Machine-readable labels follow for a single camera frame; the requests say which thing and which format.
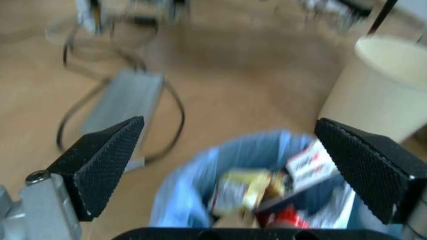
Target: textured rubber pad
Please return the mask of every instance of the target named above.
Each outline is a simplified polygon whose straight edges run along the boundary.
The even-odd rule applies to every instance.
[[[427,185],[427,164],[390,138],[322,118],[315,134],[338,170],[384,224],[403,223]]]
[[[104,210],[143,127],[143,117],[136,116],[86,134],[47,168],[63,177],[80,221],[91,221]]]

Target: food wrapper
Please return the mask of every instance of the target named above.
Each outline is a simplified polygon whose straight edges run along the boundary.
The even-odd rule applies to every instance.
[[[235,211],[252,211],[259,206],[265,193],[274,197],[285,194],[284,176],[265,169],[231,170],[217,182],[207,207],[218,217]]]
[[[289,205],[280,212],[258,213],[256,215],[261,228],[299,228],[307,229],[310,225],[299,216],[294,206]]]
[[[315,140],[309,147],[291,157],[285,169],[292,177],[294,192],[307,189],[337,173],[332,161],[320,140]]]

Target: black pole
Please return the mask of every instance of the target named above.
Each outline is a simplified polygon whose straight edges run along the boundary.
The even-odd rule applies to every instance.
[[[386,19],[387,15],[389,15],[390,11],[393,9],[393,7],[396,5],[398,0],[387,0],[382,7],[381,11],[379,12],[378,16],[376,17],[375,21],[373,22],[372,26],[370,27],[367,34],[373,34],[375,31],[377,31],[378,27],[383,23],[384,19]]]

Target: white object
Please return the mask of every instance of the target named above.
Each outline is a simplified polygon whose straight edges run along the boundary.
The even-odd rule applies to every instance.
[[[391,37],[363,37],[329,94],[329,118],[400,143],[427,123],[427,48]]]
[[[304,151],[291,157],[286,163],[286,169],[293,179],[294,192],[313,186],[337,171],[337,167],[318,139]]]

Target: white bin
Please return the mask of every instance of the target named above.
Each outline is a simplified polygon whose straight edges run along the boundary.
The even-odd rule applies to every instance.
[[[400,143],[427,123],[427,48],[363,37],[319,114]]]

